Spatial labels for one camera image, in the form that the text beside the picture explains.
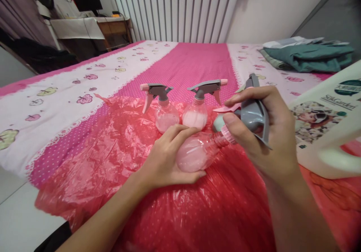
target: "bedsheet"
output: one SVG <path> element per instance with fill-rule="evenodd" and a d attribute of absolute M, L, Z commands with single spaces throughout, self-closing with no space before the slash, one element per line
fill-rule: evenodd
<path fill-rule="evenodd" d="M 64 161 L 84 148 L 92 125 L 107 114 L 107 106 L 95 99 L 95 93 L 144 98 L 139 84 L 159 82 L 175 87 L 169 93 L 171 101 L 191 102 L 194 94 L 187 87 L 225 78 L 229 83 L 221 91 L 223 102 L 254 72 L 261 86 L 275 85 L 288 103 L 331 76 L 278 71 L 257 51 L 260 48 L 142 41 L 3 87 L 0 165 L 40 188 Z M 212 96 L 205 103 L 217 105 Z M 356 240 L 350 232 L 360 230 L 360 179 L 329 181 L 302 171 L 337 240 L 350 251 Z M 345 191 L 346 196 L 339 196 Z"/>

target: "green towel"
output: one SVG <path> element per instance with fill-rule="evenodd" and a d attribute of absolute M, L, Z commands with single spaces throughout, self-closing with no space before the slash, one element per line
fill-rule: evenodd
<path fill-rule="evenodd" d="M 277 70 L 294 70 L 294 68 L 290 64 L 270 57 L 270 55 L 267 54 L 265 50 L 260 49 L 258 51 L 263 55 L 267 62 L 270 63 Z"/>
<path fill-rule="evenodd" d="M 294 45 L 281 49 L 264 48 L 267 54 L 290 64 L 299 72 L 340 71 L 352 63 L 354 51 L 349 45 Z"/>

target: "wall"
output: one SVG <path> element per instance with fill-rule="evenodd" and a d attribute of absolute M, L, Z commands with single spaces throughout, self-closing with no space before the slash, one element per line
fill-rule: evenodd
<path fill-rule="evenodd" d="M 0 47 L 0 67 L 0 87 L 35 76 L 2 47 Z"/>
<path fill-rule="evenodd" d="M 347 41 L 355 49 L 352 62 L 361 59 L 361 0 L 327 0 L 296 33 Z"/>
<path fill-rule="evenodd" d="M 320 0 L 238 0 L 226 42 L 289 38 Z"/>
<path fill-rule="evenodd" d="M 102 12 L 110 14 L 113 10 L 110 0 L 100 1 Z M 226 42 L 263 43 L 290 37 L 319 1 L 238 0 Z M 79 14 L 73 4 L 64 0 L 55 0 L 55 3 L 74 13 L 73 16 Z"/>

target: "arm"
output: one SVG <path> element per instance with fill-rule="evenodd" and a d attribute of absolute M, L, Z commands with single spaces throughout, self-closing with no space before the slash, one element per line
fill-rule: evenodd
<path fill-rule="evenodd" d="M 262 176 L 278 252 L 337 251 L 337 244 L 304 181 L 296 156 L 294 117 L 275 87 L 250 88 L 225 102 L 261 99 L 270 118 L 269 150 L 233 113 L 223 119 Z"/>
<path fill-rule="evenodd" d="M 180 146 L 196 128 L 175 125 L 158 139 L 144 165 L 132 174 L 118 192 L 57 252 L 109 252 L 135 207 L 153 189 L 195 183 L 205 171 L 184 173 L 178 169 L 175 156 Z"/>

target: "floor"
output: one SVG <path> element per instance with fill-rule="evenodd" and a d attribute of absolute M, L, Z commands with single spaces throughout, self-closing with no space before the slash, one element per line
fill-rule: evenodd
<path fill-rule="evenodd" d="M 38 190 L 0 167 L 0 251 L 32 252 L 65 220 L 34 207 Z"/>

